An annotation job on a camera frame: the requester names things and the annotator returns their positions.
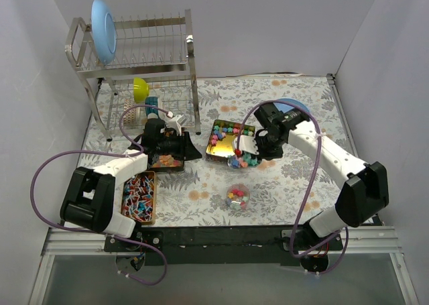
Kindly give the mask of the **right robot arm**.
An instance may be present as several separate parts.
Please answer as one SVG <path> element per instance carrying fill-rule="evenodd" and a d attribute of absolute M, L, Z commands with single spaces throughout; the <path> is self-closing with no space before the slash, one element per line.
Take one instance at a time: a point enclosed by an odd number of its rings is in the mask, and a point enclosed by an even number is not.
<path fill-rule="evenodd" d="M 308 248 L 321 248 L 330 234 L 359 227 L 389 204 L 386 168 L 364 162 L 323 135 L 301 103 L 263 103 L 254 115 L 265 132 L 255 136 L 260 158 L 281 158 L 283 145 L 289 144 L 312 158 L 340 189 L 332 207 L 306 222 L 303 240 Z"/>

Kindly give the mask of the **clear glass jar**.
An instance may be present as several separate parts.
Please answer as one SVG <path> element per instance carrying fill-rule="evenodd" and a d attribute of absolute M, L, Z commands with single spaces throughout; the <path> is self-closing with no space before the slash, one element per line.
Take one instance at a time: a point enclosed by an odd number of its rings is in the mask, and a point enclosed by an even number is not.
<path fill-rule="evenodd" d="M 234 184 L 227 189 L 226 205 L 233 210 L 245 210 L 250 201 L 250 191 L 244 184 Z"/>

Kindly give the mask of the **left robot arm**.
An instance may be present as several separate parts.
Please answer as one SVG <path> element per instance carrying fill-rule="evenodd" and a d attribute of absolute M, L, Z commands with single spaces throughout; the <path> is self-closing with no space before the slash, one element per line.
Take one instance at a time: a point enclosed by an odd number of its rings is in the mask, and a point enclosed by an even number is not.
<path fill-rule="evenodd" d="M 124 183 L 148 170 L 161 156 L 184 162 L 200 159 L 202 154 L 193 145 L 189 132 L 169 126 L 161 119 L 150 119 L 143 133 L 125 151 L 124 158 L 115 158 L 93 169 L 75 169 L 60 218 L 97 233 L 119 236 L 126 250 L 138 250 L 143 236 L 134 229 L 136 221 L 121 214 L 118 203 Z"/>

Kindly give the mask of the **tin of gummy candies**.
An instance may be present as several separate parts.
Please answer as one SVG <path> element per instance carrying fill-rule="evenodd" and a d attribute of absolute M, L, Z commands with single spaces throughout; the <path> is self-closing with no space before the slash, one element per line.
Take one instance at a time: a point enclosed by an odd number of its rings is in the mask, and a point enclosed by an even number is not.
<path fill-rule="evenodd" d="M 155 154 L 148 162 L 148 170 L 155 173 L 182 172 L 184 161 L 175 159 L 172 155 Z"/>

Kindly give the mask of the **silver metal scoop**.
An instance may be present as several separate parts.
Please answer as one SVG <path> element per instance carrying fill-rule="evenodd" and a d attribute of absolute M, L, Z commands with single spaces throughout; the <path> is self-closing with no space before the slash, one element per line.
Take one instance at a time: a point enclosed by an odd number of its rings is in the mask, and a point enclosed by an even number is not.
<path fill-rule="evenodd" d="M 244 155 L 241 157 L 230 156 L 228 159 L 228 166 L 234 169 L 241 168 L 256 168 L 261 164 L 262 160 L 252 158 L 252 155 Z"/>

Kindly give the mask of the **tin of colourful star candies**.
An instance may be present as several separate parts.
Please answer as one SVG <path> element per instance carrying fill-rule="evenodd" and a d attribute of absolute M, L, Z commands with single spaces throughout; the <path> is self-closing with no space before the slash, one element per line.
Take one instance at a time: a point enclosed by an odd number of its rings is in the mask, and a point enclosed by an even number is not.
<path fill-rule="evenodd" d="M 228 165 L 230 156 L 235 156 L 233 140 L 238 136 L 241 125 L 232 121 L 216 119 L 206 147 L 206 159 L 210 162 Z"/>

